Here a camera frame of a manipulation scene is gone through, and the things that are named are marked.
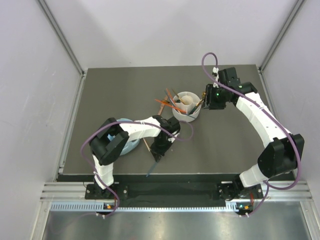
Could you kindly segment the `silver copper chopstick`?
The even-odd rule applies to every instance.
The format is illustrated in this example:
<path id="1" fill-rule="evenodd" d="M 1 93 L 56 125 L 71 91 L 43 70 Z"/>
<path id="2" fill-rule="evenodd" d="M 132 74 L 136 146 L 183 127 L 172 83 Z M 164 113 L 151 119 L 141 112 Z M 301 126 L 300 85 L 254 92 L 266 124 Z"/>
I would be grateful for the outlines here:
<path id="1" fill-rule="evenodd" d="M 151 148 L 150 148 L 150 146 L 149 146 L 149 144 L 148 144 L 148 142 L 147 142 L 147 140 L 146 140 L 145 138 L 143 138 L 143 142 L 144 142 L 147 150 L 150 152 L 150 151 L 151 151 Z"/>

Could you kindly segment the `dark teal chopstick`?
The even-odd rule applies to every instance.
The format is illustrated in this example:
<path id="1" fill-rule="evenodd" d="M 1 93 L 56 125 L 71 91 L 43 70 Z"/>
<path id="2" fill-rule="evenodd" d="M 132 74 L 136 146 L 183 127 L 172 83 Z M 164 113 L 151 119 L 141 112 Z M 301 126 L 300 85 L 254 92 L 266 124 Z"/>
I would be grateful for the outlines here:
<path id="1" fill-rule="evenodd" d="M 150 174 L 154 171 L 154 169 L 156 168 L 156 166 L 158 165 L 158 162 L 155 162 L 151 167 L 150 169 L 148 170 L 147 174 L 146 174 L 146 177 L 149 177 Z"/>
<path id="2" fill-rule="evenodd" d="M 196 118 L 195 114 L 191 114 L 191 112 L 199 101 L 197 95 L 188 91 L 179 92 L 175 95 L 174 93 L 171 94 L 168 89 L 165 90 L 165 93 L 173 106 L 172 113 L 177 120 L 192 122 Z"/>

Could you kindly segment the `light blue headphones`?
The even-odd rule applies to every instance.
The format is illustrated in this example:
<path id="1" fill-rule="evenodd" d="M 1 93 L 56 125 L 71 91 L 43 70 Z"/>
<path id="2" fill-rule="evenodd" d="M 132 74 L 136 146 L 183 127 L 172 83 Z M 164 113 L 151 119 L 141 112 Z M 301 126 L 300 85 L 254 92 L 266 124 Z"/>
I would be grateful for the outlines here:
<path id="1" fill-rule="evenodd" d="M 132 120 L 128 119 L 128 118 L 119 118 L 117 120 L 118 122 L 132 122 Z M 139 139 L 133 140 L 133 141 L 128 141 L 125 146 L 123 147 L 120 156 L 126 155 L 129 152 L 131 152 L 132 150 L 134 150 L 138 144 L 140 143 Z"/>

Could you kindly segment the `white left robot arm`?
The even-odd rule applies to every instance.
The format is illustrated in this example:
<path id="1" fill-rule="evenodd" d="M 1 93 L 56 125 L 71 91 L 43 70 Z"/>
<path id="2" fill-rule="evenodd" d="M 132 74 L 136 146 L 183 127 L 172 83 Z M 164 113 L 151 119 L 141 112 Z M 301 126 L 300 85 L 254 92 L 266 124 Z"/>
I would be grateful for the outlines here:
<path id="1" fill-rule="evenodd" d="M 179 136 L 181 126 L 175 117 L 164 119 L 154 115 L 136 121 L 109 118 L 99 130 L 89 146 L 94 161 L 94 193 L 106 199 L 114 191 L 113 164 L 127 143 L 153 138 L 150 152 L 155 162 L 159 162 Z"/>

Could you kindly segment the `white divided round container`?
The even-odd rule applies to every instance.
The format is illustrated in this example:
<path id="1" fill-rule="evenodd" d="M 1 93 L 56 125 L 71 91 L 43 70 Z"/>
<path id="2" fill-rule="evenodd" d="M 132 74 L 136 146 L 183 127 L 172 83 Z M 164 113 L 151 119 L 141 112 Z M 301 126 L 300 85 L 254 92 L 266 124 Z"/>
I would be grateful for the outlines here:
<path id="1" fill-rule="evenodd" d="M 172 109 L 173 116 L 179 121 L 185 121 L 189 123 L 194 121 L 198 117 L 201 108 L 199 106 L 196 109 L 196 111 L 191 115 L 190 115 L 190 112 L 201 99 L 199 98 L 198 95 L 189 91 L 179 92 L 178 95 L 182 98 L 182 100 L 184 101 L 184 104 L 176 103 L 176 106 L 177 108 L 180 108 L 185 112 L 180 112 L 175 109 Z"/>

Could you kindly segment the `gold spoon green handle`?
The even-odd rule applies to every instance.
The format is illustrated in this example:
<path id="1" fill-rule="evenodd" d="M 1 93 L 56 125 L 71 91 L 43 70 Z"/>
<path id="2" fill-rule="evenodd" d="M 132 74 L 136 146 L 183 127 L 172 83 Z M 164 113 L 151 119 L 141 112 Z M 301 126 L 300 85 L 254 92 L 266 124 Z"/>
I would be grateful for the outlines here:
<path id="1" fill-rule="evenodd" d="M 206 96 L 206 93 L 205 92 L 203 92 L 202 94 L 201 94 L 201 100 L 194 106 L 194 108 L 190 111 L 190 115 L 192 115 L 196 110 L 197 110 L 197 108 L 202 104 L 202 102 L 205 100 L 205 96 Z"/>

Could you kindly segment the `orange chopstick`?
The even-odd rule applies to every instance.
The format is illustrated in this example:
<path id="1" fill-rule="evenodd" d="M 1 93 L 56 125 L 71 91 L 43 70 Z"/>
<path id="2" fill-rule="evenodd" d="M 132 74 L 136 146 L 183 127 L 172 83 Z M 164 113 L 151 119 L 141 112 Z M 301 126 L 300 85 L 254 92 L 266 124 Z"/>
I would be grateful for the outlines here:
<path id="1" fill-rule="evenodd" d="M 184 110 L 182 110 L 182 109 L 180 109 L 180 108 L 178 108 L 178 107 L 176 107 L 176 106 L 174 106 L 174 105 L 172 105 L 172 104 L 169 104 L 169 103 L 167 103 L 167 102 L 165 102 L 165 101 L 163 101 L 163 100 L 159 100 L 159 99 L 154 99 L 156 102 L 158 102 L 158 103 L 161 103 L 161 104 L 164 104 L 165 106 L 168 106 L 168 107 L 170 107 L 170 108 L 172 108 L 172 109 L 175 109 L 175 110 L 177 110 L 177 111 L 179 111 L 179 112 L 182 112 L 182 113 L 185 113 L 186 111 L 184 111 Z"/>
<path id="2" fill-rule="evenodd" d="M 170 91 L 169 91 L 167 88 L 165 89 L 165 93 L 166 93 L 166 95 L 168 96 L 168 98 L 169 98 L 170 102 L 172 103 L 172 105 L 173 105 L 174 107 L 177 107 L 177 105 L 176 105 L 176 103 L 175 103 L 175 101 L 174 101 L 174 99 L 173 99 Z"/>

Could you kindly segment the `copper utensil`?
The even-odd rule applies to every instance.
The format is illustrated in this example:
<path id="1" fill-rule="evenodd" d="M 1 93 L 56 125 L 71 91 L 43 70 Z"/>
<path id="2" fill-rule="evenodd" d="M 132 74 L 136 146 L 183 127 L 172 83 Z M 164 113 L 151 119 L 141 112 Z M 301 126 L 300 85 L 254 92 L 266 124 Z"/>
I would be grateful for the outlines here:
<path id="1" fill-rule="evenodd" d="M 166 102 L 166 101 L 168 100 L 168 97 L 165 96 L 163 100 Z M 162 103 L 162 104 L 160 105 L 160 109 L 159 109 L 159 111 L 158 111 L 158 113 L 157 113 L 158 115 L 161 115 L 161 114 L 162 114 L 163 109 L 164 109 L 165 106 L 166 106 L 166 105 L 165 105 L 164 103 Z"/>

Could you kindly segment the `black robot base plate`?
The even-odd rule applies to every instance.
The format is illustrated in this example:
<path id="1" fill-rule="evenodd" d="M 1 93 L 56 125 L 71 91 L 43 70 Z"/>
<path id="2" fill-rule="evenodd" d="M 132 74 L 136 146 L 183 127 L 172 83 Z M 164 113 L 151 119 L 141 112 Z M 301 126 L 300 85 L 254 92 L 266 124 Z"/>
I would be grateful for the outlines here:
<path id="1" fill-rule="evenodd" d="M 117 174 L 108 188 L 96 180 L 88 184 L 85 199 L 120 199 L 122 207 L 201 207 L 263 198 L 260 184 L 244 188 L 233 182 L 235 178 L 235 174 Z"/>

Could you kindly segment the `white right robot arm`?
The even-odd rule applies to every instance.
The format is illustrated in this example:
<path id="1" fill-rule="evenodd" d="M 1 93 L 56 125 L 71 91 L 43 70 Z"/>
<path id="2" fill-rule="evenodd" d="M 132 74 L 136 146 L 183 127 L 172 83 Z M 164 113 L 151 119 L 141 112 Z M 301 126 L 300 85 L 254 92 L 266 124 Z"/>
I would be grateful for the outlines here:
<path id="1" fill-rule="evenodd" d="M 206 85 L 202 108 L 223 110 L 227 103 L 233 103 L 248 119 L 264 146 L 257 163 L 222 188 L 229 191 L 225 196 L 227 200 L 245 198 L 263 181 L 297 169 L 305 141 L 300 134 L 291 134 L 276 121 L 254 85 L 241 83 L 235 68 L 214 67 L 212 75 L 214 83 Z"/>

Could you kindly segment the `gold fork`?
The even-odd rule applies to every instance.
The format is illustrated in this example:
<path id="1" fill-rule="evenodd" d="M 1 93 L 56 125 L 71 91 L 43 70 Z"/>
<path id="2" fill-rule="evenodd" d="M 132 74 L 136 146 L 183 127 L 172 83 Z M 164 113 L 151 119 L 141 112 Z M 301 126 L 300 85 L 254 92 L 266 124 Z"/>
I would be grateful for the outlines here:
<path id="1" fill-rule="evenodd" d="M 173 100 L 175 101 L 175 103 L 181 103 L 181 104 L 184 104 L 185 102 L 182 100 L 182 98 L 178 95 L 178 93 L 172 88 L 171 89 L 172 92 L 174 93 L 174 96 L 176 97 L 176 100 L 175 98 L 173 97 Z"/>

